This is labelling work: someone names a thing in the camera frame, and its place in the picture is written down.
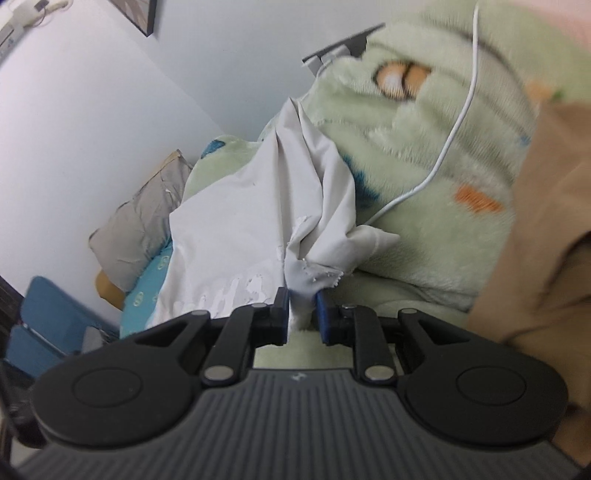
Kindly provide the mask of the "yellow wooden headboard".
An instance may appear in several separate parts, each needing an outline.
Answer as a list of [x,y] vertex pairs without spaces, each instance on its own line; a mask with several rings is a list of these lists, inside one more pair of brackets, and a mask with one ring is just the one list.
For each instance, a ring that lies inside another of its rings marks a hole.
[[126,294],[116,287],[102,270],[95,277],[95,289],[102,300],[119,311],[123,310]]

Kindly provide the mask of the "tan cloth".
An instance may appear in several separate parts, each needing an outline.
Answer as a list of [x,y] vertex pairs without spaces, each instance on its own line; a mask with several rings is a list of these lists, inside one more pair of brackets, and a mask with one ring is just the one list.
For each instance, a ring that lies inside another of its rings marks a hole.
[[590,461],[590,106],[543,105],[513,187],[515,221],[468,317],[470,331],[536,357],[565,380],[554,438]]

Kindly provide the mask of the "green fleece cartoon blanket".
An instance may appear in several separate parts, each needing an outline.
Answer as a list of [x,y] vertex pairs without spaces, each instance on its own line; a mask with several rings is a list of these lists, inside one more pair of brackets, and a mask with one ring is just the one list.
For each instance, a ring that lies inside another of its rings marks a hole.
[[[590,54],[508,3],[441,1],[370,35],[294,100],[355,181],[356,224],[400,237],[331,290],[458,326],[514,223],[513,187],[546,103],[590,98]],[[183,201],[245,166],[256,142],[207,146]]]

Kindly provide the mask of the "framed leaf picture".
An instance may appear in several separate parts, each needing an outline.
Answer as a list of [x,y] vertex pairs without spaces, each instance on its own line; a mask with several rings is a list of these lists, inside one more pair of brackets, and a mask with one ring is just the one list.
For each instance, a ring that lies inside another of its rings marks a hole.
[[145,37],[154,30],[157,9],[156,0],[110,0]]

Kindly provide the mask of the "teal patterned bed sheet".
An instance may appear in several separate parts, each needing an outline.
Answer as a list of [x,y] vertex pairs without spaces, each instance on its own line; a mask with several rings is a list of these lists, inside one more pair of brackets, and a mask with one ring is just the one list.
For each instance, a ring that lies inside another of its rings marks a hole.
[[143,331],[149,323],[166,277],[172,251],[172,241],[169,241],[148,263],[133,289],[126,295],[119,329],[120,338]]

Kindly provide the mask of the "grey pillow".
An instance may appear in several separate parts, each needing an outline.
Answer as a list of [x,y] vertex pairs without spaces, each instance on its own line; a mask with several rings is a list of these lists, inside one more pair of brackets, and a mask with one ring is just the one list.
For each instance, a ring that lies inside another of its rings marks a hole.
[[192,165],[173,151],[108,221],[88,239],[101,271],[130,292],[149,262],[170,240],[169,215],[180,205]]

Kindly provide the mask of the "blue covered chair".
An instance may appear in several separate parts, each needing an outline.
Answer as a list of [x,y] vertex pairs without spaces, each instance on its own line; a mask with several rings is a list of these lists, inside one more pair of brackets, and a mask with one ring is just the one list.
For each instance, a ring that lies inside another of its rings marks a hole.
[[41,276],[31,280],[19,314],[5,360],[34,379],[70,356],[119,338],[115,326]]

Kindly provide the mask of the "white air conditioner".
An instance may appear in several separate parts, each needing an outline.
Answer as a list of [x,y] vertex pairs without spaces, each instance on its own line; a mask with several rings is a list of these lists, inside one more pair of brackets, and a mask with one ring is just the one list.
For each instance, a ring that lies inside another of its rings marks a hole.
[[72,1],[2,1],[1,2],[1,61],[4,61],[16,45],[32,28],[40,26],[49,16],[68,9]]

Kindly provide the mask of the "white shirt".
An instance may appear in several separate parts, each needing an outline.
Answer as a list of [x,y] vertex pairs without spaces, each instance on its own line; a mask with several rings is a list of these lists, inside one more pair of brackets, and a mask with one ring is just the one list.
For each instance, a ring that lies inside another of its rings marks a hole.
[[318,292],[400,240],[356,224],[353,175],[294,100],[252,159],[184,201],[170,227],[173,252],[152,325],[194,310],[226,317],[284,287],[288,327],[304,330]]

